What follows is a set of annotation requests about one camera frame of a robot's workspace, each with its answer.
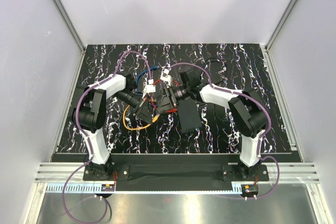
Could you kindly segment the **black network switch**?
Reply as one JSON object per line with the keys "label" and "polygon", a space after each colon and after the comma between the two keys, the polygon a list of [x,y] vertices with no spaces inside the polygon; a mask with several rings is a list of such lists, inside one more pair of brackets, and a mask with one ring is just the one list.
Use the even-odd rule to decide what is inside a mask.
{"label": "black network switch", "polygon": [[177,112],[182,133],[190,132],[202,127],[196,103],[193,100],[181,100]]}

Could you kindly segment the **black power adapter with cord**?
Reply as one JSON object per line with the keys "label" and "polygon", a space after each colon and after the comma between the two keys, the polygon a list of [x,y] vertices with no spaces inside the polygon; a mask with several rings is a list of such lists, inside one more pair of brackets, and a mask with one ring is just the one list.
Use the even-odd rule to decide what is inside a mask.
{"label": "black power adapter with cord", "polygon": [[210,57],[205,60],[204,67],[202,67],[202,71],[205,73],[206,76],[210,78],[210,74],[205,72],[205,67],[210,67],[212,63],[220,63],[221,64],[221,71],[223,71],[223,76],[220,76],[220,82],[218,83],[201,83],[199,88],[200,100],[203,103],[211,103],[214,105],[213,111],[214,115],[217,119],[222,122],[230,122],[230,118],[227,117],[224,119],[222,116],[221,118],[217,116],[217,109],[216,106],[221,106],[224,109],[229,109],[229,100],[234,97],[234,94],[231,90],[225,90],[225,88],[220,87],[218,84],[223,84],[225,80],[227,80],[227,64],[224,60]]}

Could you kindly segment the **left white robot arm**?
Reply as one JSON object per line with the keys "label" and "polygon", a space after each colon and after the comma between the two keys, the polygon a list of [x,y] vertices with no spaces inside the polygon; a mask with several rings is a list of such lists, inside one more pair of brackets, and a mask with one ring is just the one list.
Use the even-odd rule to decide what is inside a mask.
{"label": "left white robot arm", "polygon": [[106,147],[103,126],[107,119],[107,100],[116,97],[133,109],[138,119],[151,125],[154,121],[149,110],[150,98],[140,97],[132,91],[137,88],[136,80],[130,73],[118,72],[90,86],[75,88],[72,100],[72,121],[77,126],[88,149],[86,172],[103,180],[113,175],[110,152]]}

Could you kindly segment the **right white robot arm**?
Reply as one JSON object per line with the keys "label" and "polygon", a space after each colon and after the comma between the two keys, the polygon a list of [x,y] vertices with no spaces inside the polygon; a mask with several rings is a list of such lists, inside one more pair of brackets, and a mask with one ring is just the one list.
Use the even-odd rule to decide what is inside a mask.
{"label": "right white robot arm", "polygon": [[261,165],[260,141],[270,126],[270,116],[256,90],[224,89],[205,84],[200,75],[191,71],[181,72],[180,77],[183,84],[174,88],[170,71],[163,70],[160,79],[166,82],[166,86],[156,113],[161,115],[176,109],[182,100],[188,98],[229,109],[242,134],[242,149],[235,171],[244,180],[252,179]]}

